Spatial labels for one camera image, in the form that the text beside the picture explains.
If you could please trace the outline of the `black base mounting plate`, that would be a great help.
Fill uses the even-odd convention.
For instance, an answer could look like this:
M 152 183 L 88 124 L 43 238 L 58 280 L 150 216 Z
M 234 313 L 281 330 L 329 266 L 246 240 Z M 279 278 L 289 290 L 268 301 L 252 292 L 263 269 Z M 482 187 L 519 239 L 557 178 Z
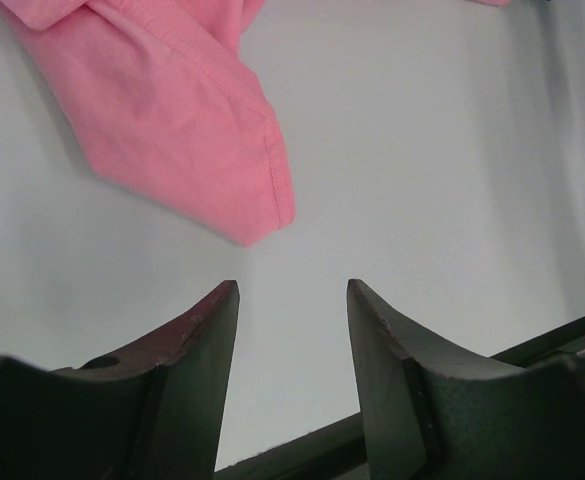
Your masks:
M 492 356 L 528 367 L 585 339 L 585 316 Z M 214 473 L 216 479 L 367 479 L 361 415 L 355 414 Z

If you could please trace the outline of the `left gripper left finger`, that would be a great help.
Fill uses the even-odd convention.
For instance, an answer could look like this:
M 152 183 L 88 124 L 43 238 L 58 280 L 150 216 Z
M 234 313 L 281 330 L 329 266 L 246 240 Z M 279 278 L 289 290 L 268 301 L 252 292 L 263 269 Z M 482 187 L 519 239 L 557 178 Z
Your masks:
M 239 289 L 79 368 L 0 356 L 0 479 L 209 479 Z

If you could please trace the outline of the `pink t shirt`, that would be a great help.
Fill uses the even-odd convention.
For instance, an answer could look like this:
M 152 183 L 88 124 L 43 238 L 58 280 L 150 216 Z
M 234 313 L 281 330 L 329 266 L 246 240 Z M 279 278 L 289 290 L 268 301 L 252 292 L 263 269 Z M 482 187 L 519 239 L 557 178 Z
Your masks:
M 1 1 L 100 177 L 249 247 L 290 225 L 283 135 L 239 57 L 259 1 Z

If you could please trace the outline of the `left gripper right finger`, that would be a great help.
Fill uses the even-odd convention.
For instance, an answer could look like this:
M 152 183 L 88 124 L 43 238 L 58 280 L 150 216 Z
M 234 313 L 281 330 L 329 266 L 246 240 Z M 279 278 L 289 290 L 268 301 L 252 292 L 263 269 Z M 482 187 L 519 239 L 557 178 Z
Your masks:
M 461 347 L 351 280 L 374 479 L 585 479 L 585 316 L 499 354 Z

